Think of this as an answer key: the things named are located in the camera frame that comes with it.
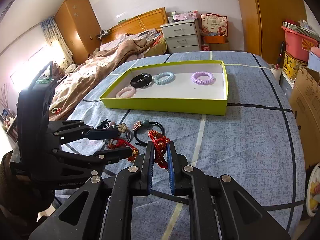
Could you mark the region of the black tie with flower bead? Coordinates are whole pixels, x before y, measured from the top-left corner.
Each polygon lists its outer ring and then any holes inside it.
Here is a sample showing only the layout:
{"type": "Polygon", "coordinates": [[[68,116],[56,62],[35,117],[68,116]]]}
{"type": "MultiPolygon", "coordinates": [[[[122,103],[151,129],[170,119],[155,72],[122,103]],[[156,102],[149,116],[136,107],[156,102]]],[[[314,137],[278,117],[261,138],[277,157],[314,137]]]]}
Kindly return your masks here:
{"type": "Polygon", "coordinates": [[[147,143],[138,138],[138,133],[149,131],[154,127],[158,127],[161,130],[161,134],[165,135],[165,129],[159,122],[149,121],[149,120],[136,121],[135,124],[133,125],[133,135],[136,140],[135,144],[138,146],[146,147],[147,143]]]}

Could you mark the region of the blue checked bed cover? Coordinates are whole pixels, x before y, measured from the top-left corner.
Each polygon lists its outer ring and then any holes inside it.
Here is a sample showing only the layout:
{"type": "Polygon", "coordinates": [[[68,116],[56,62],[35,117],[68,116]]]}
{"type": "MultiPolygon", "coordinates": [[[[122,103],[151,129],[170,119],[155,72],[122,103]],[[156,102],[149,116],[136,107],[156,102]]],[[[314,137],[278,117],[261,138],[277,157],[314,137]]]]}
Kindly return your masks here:
{"type": "Polygon", "coordinates": [[[279,83],[260,56],[202,51],[130,60],[88,93],[69,116],[87,125],[103,120],[132,127],[159,122],[189,163],[204,173],[233,177],[293,235],[303,211],[305,163],[295,115],[279,83]],[[123,72],[140,66],[190,60],[220,60],[228,76],[224,116],[108,109],[100,100],[123,72]]]}

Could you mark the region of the window curtain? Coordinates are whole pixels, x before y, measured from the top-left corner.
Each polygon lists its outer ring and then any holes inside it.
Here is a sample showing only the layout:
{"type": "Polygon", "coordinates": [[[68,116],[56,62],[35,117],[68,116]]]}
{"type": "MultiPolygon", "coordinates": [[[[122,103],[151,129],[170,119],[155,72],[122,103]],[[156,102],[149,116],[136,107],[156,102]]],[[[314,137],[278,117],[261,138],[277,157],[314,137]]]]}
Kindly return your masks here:
{"type": "Polygon", "coordinates": [[[60,29],[53,17],[47,18],[40,23],[44,38],[50,46],[53,61],[62,69],[67,69],[73,61],[73,53],[68,48],[60,29]]]}

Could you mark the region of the black tie with pink ball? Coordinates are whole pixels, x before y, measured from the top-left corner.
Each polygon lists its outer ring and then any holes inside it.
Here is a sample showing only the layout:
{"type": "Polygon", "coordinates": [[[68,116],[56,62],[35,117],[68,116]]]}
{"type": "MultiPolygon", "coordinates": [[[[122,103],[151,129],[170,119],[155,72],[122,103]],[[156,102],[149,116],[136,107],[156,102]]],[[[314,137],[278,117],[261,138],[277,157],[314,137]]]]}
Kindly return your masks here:
{"type": "Polygon", "coordinates": [[[112,120],[105,119],[96,127],[96,129],[114,129],[116,123],[112,120]]]}

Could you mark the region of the pink box on nightstand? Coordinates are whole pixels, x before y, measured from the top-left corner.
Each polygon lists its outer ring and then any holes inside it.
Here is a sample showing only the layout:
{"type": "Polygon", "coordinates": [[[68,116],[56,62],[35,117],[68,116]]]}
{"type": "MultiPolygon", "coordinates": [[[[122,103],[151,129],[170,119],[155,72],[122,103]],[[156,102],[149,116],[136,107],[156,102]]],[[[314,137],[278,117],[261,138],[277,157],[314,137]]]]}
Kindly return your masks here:
{"type": "Polygon", "coordinates": [[[195,20],[199,18],[199,13],[198,11],[187,11],[187,12],[175,12],[173,11],[171,13],[172,19],[174,21],[185,21],[185,20],[195,20]]]}

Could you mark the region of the cardboard box under bag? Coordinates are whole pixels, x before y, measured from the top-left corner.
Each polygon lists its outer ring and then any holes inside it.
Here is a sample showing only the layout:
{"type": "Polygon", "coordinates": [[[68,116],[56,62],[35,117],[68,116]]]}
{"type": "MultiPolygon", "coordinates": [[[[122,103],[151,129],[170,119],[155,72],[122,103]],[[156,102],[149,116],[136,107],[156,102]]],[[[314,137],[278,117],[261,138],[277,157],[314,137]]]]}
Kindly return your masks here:
{"type": "Polygon", "coordinates": [[[210,43],[209,48],[211,51],[229,51],[229,42],[226,43],[210,43]]]}

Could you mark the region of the pink plastic basket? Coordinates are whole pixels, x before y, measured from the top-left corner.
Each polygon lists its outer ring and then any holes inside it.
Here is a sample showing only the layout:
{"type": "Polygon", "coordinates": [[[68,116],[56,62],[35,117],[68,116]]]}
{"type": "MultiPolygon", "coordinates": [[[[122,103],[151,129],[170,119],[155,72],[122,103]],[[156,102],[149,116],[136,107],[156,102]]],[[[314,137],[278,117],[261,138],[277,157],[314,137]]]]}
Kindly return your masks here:
{"type": "Polygon", "coordinates": [[[318,41],[287,27],[282,26],[281,28],[285,33],[286,52],[296,59],[308,62],[309,51],[312,47],[318,46],[318,41]]]}

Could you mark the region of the corner wooden wardrobe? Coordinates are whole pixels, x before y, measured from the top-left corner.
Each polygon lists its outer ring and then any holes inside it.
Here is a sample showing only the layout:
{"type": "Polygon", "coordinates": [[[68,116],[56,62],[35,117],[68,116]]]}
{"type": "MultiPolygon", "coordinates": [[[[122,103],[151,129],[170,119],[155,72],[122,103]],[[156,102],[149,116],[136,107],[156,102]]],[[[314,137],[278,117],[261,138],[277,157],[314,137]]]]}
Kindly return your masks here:
{"type": "Polygon", "coordinates": [[[54,20],[76,64],[84,63],[100,47],[101,27],[89,0],[65,0],[54,20]]]}

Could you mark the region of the grey drawer nightstand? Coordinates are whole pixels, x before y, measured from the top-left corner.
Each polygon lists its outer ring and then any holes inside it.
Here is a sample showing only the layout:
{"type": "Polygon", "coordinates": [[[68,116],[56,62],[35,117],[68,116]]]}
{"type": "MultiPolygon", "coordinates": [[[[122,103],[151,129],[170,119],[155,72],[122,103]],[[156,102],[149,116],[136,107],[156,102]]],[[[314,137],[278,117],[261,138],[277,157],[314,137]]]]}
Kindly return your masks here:
{"type": "Polygon", "coordinates": [[[161,25],[169,53],[201,50],[199,20],[184,20],[161,25]]]}

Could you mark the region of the orange box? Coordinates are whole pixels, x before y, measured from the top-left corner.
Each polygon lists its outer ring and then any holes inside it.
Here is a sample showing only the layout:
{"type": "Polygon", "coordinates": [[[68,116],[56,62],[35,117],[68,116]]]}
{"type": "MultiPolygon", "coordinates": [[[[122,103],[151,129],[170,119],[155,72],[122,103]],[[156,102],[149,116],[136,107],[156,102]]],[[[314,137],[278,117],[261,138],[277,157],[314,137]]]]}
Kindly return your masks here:
{"type": "Polygon", "coordinates": [[[227,42],[227,37],[223,35],[203,36],[203,40],[205,43],[224,44],[227,42]]]}

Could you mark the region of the wooden headboard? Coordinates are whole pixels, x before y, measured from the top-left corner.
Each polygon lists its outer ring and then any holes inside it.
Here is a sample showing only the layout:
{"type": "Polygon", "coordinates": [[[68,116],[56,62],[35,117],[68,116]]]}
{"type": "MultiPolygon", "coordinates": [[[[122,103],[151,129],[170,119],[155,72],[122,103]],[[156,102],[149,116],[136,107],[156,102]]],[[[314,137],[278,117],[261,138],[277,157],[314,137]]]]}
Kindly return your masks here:
{"type": "Polygon", "coordinates": [[[137,15],[109,29],[102,37],[102,44],[118,39],[123,34],[138,34],[149,29],[160,31],[161,25],[168,23],[165,7],[137,15]]]}

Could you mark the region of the open long cardboard box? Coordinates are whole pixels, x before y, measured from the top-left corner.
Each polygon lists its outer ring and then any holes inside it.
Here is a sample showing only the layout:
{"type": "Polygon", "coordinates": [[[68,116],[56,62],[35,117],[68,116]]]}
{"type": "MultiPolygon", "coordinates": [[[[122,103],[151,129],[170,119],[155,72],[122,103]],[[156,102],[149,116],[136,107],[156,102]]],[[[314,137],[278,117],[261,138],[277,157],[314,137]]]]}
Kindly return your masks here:
{"type": "Polygon", "coordinates": [[[303,146],[305,168],[319,163],[319,72],[300,68],[289,99],[303,146]]]}

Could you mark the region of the black fitness band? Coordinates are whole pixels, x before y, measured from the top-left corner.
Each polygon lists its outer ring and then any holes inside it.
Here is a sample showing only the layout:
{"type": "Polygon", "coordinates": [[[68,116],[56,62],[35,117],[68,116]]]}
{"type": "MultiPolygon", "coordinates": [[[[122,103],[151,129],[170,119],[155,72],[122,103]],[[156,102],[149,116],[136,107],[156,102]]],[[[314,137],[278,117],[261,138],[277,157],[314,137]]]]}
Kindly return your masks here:
{"type": "Polygon", "coordinates": [[[152,83],[152,75],[149,73],[142,73],[131,79],[130,85],[134,88],[143,88],[152,83]]]}

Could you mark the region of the yellow patterned tin box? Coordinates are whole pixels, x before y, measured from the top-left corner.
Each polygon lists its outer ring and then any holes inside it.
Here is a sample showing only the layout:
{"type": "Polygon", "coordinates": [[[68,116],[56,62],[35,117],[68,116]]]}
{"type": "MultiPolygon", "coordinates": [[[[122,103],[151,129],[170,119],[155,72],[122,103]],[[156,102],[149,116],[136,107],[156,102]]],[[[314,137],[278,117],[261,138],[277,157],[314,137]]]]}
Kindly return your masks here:
{"type": "Polygon", "coordinates": [[[307,62],[296,59],[287,51],[284,51],[283,71],[288,78],[294,80],[297,76],[298,70],[301,67],[307,67],[307,66],[308,66],[307,62]]]}

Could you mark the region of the brown blanket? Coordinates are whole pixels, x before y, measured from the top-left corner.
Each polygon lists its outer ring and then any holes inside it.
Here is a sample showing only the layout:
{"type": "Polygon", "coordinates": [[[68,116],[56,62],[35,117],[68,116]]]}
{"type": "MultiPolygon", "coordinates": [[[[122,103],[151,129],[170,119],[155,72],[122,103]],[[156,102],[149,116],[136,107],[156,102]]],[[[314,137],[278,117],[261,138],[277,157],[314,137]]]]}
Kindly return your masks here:
{"type": "Polygon", "coordinates": [[[59,82],[49,107],[49,120],[65,120],[77,104],[105,77],[127,61],[132,55],[141,54],[155,43],[146,38],[127,40],[110,50],[101,50],[91,55],[85,63],[59,82]]]}

